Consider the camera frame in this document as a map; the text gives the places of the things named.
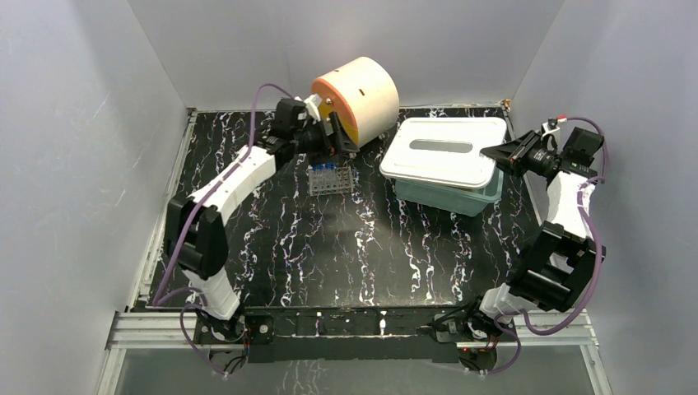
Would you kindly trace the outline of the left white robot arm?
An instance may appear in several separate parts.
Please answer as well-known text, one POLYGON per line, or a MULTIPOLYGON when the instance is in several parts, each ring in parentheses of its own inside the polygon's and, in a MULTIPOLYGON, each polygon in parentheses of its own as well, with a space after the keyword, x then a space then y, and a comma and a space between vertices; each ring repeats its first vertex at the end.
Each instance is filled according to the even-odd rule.
POLYGON ((303 154, 320 167, 339 154, 359 150, 358 130, 342 121, 338 110, 323 112, 314 95, 306 100, 283 98, 268 130, 257 132, 250 115, 248 143, 214 179, 187 197, 170 199, 165 214, 163 251, 165 274, 153 303, 160 305, 179 292, 166 291, 176 268, 197 293, 201 310, 215 319, 214 332, 225 342, 237 342, 246 322, 238 314, 240 295, 226 273, 229 247, 226 224, 240 204, 263 182, 303 154))

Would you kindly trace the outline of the white bin lid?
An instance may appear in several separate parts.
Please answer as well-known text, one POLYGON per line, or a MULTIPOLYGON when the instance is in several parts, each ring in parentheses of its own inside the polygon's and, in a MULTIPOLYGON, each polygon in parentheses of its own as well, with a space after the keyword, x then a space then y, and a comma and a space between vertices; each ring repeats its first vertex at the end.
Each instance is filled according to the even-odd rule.
POLYGON ((496 117, 408 118, 399 126, 379 165, 391 179, 479 189, 495 162, 481 150, 504 142, 507 125, 496 117))

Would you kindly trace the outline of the clear test tube rack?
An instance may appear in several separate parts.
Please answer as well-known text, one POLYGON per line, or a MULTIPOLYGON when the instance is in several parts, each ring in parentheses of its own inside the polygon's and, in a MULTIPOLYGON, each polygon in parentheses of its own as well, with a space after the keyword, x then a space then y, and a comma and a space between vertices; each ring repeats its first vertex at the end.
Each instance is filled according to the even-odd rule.
POLYGON ((352 193, 354 189, 353 170, 350 165, 335 165, 334 171, 312 174, 308 169, 309 195, 312 197, 352 193))

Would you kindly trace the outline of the round cream drawer cabinet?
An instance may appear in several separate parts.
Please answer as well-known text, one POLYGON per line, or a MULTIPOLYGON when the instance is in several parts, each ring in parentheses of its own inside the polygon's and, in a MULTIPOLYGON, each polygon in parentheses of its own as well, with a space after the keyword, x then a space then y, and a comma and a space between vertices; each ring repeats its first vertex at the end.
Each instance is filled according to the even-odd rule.
POLYGON ((375 60, 359 57, 316 77, 310 86, 323 103, 323 116, 337 113, 345 132, 359 148, 395 125, 399 114, 397 87, 375 60))

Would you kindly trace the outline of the light blue plastic bin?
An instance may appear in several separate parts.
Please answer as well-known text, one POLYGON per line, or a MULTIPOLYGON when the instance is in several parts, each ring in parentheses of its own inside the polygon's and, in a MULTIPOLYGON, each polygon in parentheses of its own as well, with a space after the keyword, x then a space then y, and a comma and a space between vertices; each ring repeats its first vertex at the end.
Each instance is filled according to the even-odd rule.
POLYGON ((496 170, 488 185, 473 190, 403 179, 396 179, 394 185, 399 200, 474 217, 501 199, 504 179, 504 173, 496 170))

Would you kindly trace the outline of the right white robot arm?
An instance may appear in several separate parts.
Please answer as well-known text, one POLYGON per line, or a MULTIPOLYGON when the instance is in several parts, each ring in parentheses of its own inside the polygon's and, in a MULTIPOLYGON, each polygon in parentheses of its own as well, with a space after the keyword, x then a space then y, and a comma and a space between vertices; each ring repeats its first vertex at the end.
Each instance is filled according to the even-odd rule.
POLYGON ((591 230, 589 203, 599 181, 592 163, 604 138, 574 128, 561 151, 548 144, 552 136, 530 131, 524 136, 483 148, 481 153, 510 175, 527 172, 547 181, 547 219, 512 265, 505 282, 488 290, 478 309, 463 321, 465 333, 486 340, 496 320, 530 309, 561 313, 577 308, 583 292, 597 280, 605 248, 591 230))

